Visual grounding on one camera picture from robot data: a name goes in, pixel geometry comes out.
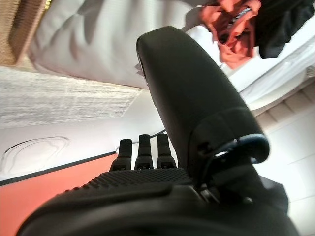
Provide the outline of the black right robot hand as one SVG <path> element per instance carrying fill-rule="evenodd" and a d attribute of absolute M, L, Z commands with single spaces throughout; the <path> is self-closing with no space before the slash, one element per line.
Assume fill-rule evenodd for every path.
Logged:
<path fill-rule="evenodd" d="M 19 236 L 296 236 L 284 187 L 258 175 L 268 139 L 217 64 L 191 37 L 163 27 L 137 39 L 149 91 L 174 150 L 158 138 L 158 168 L 121 140 L 109 172 L 56 195 Z"/>

